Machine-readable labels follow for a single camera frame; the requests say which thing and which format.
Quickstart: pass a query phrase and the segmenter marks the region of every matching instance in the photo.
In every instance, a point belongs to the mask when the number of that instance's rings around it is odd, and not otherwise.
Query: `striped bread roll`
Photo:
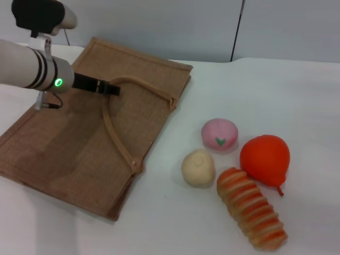
[[[217,193],[254,247],[276,250],[288,238],[278,214],[246,172],[230,168],[221,173]]]

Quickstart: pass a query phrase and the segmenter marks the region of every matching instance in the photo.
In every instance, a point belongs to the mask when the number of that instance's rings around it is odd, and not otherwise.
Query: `black band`
[[[28,86],[26,86],[25,88],[26,89],[29,89],[29,88],[31,88],[32,86],[34,86],[36,83],[37,83],[37,81],[39,80],[39,78],[40,78],[40,76],[41,76],[41,69],[42,69],[42,64],[41,64],[41,59],[40,59],[40,57],[38,56],[38,53],[34,50],[34,49],[31,49],[33,52],[34,52],[34,54],[37,56],[37,59],[38,59],[38,63],[39,63],[39,69],[38,69],[38,73],[37,73],[37,76],[36,76],[36,78],[34,79],[34,81],[31,83],[31,84],[29,84]]]
[[[46,75],[47,75],[47,61],[46,61],[46,58],[45,56],[43,55],[43,53],[41,53],[40,51],[37,50],[37,52],[40,54],[41,58],[42,58],[42,61],[44,61],[44,74],[42,75],[42,78],[41,80],[38,82],[37,85],[33,86],[32,89],[37,89],[40,87],[40,85],[45,81],[46,79]]]
[[[32,38],[37,38],[38,35],[39,35],[39,33],[37,31],[33,31],[33,30],[31,31],[31,37]]]
[[[97,92],[104,95],[120,94],[120,87],[109,84],[106,81],[89,77],[80,73],[74,74],[73,88],[82,89],[90,92]]]
[[[65,7],[55,0],[13,0],[12,13],[16,25],[31,30],[31,36],[36,37],[37,33],[52,33],[62,23]]]
[[[49,90],[53,84],[54,84],[54,81],[57,79],[58,77],[58,66],[57,66],[57,63],[55,62],[54,58],[52,58],[53,60],[53,64],[54,64],[54,77],[53,77],[53,80],[52,82],[50,83],[50,85],[48,85],[48,87],[46,89],[43,89],[43,91],[47,91]]]

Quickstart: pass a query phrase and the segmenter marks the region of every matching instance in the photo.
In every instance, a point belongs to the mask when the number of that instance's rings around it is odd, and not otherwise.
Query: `white table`
[[[82,48],[54,46],[72,62]],[[288,143],[285,196],[261,187],[285,223],[288,242],[276,254],[340,252],[340,64],[245,58],[233,63],[184,62],[192,81],[146,160],[146,173],[111,223],[0,178],[0,254],[173,255],[261,254],[228,215],[215,187],[182,180],[183,157],[202,147],[205,121],[222,117],[239,128],[240,146],[214,155],[217,171],[239,166],[242,145],[261,134]],[[37,93],[0,86],[0,133]]]

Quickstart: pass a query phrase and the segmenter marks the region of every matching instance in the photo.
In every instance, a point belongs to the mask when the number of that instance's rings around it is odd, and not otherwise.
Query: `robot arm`
[[[67,92],[72,87],[105,95],[119,95],[120,88],[108,82],[74,73],[70,64],[51,55],[51,38],[60,29],[72,29],[77,17],[56,0],[14,0],[12,12],[16,25],[31,30],[28,47],[0,40],[0,83],[26,89],[39,90],[36,109],[60,108],[45,102],[47,92]]]
[[[0,40],[0,59],[0,83],[55,94],[73,86],[74,72],[64,59],[48,59],[39,50],[6,40]]]

